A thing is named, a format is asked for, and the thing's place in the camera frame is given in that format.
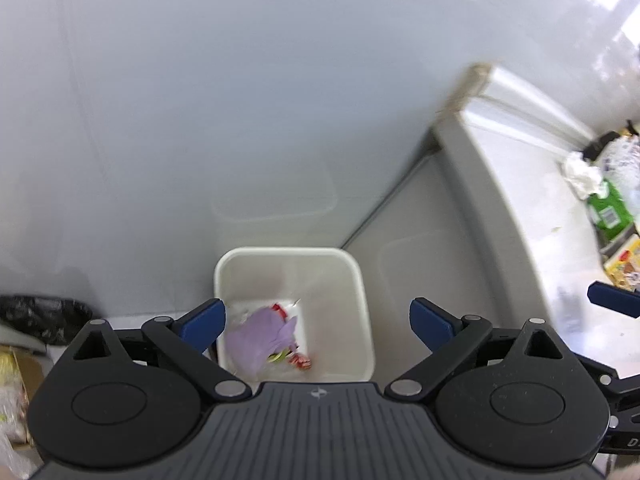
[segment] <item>white wall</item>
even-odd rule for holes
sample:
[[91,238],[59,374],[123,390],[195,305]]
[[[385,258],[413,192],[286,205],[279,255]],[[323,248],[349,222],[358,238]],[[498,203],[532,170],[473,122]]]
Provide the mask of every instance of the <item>white wall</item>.
[[340,244],[472,62],[637,117],[639,4],[0,0],[0,290],[170,312],[229,248]]

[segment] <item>blue gripper pad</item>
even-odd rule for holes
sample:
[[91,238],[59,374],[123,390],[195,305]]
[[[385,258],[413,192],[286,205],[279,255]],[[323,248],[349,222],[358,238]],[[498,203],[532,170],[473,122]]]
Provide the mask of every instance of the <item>blue gripper pad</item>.
[[415,298],[409,307],[411,330],[429,350],[435,352],[453,338],[462,322],[425,298]]
[[171,330],[198,352],[204,352],[225,329],[225,304],[214,298],[174,321]]
[[637,318],[640,316],[640,294],[608,283],[593,282],[587,289],[591,303]]

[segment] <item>green package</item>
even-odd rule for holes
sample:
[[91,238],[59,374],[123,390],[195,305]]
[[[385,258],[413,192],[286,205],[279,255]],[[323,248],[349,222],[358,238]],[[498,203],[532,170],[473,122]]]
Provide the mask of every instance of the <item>green package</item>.
[[606,243],[609,243],[634,222],[634,217],[626,210],[616,187],[607,179],[604,179],[604,183],[608,190],[606,197],[589,195],[587,204],[596,229]]

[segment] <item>purple plastic bag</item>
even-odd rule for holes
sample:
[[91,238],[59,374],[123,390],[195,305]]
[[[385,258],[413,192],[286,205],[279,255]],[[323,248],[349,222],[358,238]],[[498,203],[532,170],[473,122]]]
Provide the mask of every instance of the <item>purple plastic bag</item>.
[[265,306],[225,335],[226,350],[240,370],[255,376],[271,354],[287,348],[296,351],[295,327],[295,317],[284,321],[278,312]]

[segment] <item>crosshair logo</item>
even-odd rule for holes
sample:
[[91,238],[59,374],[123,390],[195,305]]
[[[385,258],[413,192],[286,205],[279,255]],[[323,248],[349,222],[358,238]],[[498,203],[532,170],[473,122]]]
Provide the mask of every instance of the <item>crosshair logo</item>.
[[321,388],[320,386],[318,386],[315,390],[311,390],[310,394],[312,397],[315,397],[317,400],[320,400],[323,397],[327,396],[329,392],[324,388]]

